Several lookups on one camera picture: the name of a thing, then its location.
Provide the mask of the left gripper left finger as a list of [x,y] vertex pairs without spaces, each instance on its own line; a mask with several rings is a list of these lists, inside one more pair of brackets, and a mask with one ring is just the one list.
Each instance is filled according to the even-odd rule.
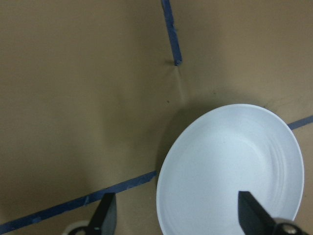
[[117,224],[117,206],[115,193],[106,193],[102,197],[87,228],[87,235],[113,235]]

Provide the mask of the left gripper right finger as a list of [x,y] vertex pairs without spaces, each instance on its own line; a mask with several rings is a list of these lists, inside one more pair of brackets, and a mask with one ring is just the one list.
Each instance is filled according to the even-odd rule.
[[238,192],[238,220],[245,235],[306,235],[290,220],[275,220],[249,191]]

